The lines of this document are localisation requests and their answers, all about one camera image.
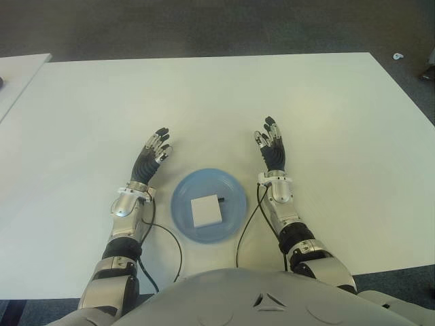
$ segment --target silver metal arm segment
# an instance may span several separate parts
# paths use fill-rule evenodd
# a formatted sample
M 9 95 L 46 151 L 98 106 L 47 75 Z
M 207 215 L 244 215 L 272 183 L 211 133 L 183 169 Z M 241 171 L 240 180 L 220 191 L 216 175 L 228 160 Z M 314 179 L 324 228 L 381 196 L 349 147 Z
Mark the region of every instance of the silver metal arm segment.
M 292 180 L 282 170 L 258 175 L 260 185 L 267 186 L 266 206 L 278 234 L 279 248 L 288 255 L 290 270 L 321 282 L 356 293 L 356 285 L 346 267 L 327 250 L 303 223 L 293 206 Z
M 141 242 L 150 225 L 143 222 L 143 210 L 156 191 L 131 181 L 118 190 L 111 208 L 114 225 L 103 254 L 79 302 L 79 309 L 98 308 L 119 319 L 134 308 L 139 295 L 136 262 Z

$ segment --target robotic wrist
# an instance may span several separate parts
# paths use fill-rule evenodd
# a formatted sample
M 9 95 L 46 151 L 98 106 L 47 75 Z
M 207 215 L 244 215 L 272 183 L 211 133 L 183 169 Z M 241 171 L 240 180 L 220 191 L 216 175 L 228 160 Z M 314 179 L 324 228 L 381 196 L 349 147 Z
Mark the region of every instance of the robotic wrist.
M 149 228 L 142 220 L 144 205 L 154 200 L 156 190 L 144 183 L 131 181 L 118 192 L 120 196 L 111 208 L 114 226 L 109 242 L 117 238 L 132 238 L 140 243 Z

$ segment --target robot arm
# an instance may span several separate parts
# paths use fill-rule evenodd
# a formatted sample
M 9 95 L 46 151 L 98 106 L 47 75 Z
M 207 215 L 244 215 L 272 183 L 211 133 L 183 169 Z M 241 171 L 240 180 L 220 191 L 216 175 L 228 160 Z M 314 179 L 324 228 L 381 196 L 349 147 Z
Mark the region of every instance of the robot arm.
M 162 145 L 168 129 L 157 130 L 145 144 L 133 167 L 131 180 L 118 190 L 119 198 L 111 208 L 114 225 L 101 261 L 79 302 L 79 310 L 97 308 L 114 320 L 135 307 L 139 295 L 137 260 L 142 241 L 150 225 L 142 220 L 145 205 L 154 200 L 156 191 L 148 186 L 172 147 Z
M 290 270 L 321 282 L 356 293 L 356 285 L 346 267 L 317 240 L 293 206 L 291 179 L 285 173 L 285 149 L 278 125 L 271 117 L 264 125 L 267 134 L 254 137 L 268 172 L 260 173 L 258 183 L 267 188 L 266 206 L 279 240 L 279 249 L 289 257 Z

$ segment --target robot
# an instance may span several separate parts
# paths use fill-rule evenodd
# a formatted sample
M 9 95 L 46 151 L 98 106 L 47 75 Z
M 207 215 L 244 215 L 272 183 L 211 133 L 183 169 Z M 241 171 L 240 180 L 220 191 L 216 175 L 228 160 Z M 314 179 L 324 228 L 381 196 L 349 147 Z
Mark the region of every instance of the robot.
M 107 246 L 78 309 L 49 325 L 435 325 L 433 310 L 375 291 L 357 294 L 346 267 L 298 216 L 279 127 L 271 117 L 265 121 L 266 132 L 254 133 L 267 167 L 258 176 L 258 187 L 265 189 L 262 200 L 270 222 L 266 220 L 288 258 L 289 272 L 244 268 L 204 272 L 135 307 L 137 264 L 143 267 L 141 245 L 154 222 L 143 216 L 146 205 L 155 205 L 150 179 L 172 151 L 164 145 L 169 130 L 161 128 L 139 154 L 130 182 L 118 190 Z M 262 200 L 257 206 L 261 210 Z

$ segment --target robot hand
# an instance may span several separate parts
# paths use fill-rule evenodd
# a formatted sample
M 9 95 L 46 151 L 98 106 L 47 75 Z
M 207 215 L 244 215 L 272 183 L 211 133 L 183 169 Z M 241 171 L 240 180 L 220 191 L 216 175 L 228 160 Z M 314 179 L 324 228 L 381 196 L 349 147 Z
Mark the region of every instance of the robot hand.
M 264 129 L 266 129 L 268 136 L 259 131 L 255 131 L 254 136 L 258 146 L 260 147 L 267 169 L 269 171 L 284 171 L 285 150 L 278 125 L 274 119 L 267 117 Z
M 161 128 L 148 139 L 133 166 L 131 181 L 147 185 L 160 164 L 171 154 L 172 147 L 162 145 L 169 138 L 168 131 L 168 128 Z

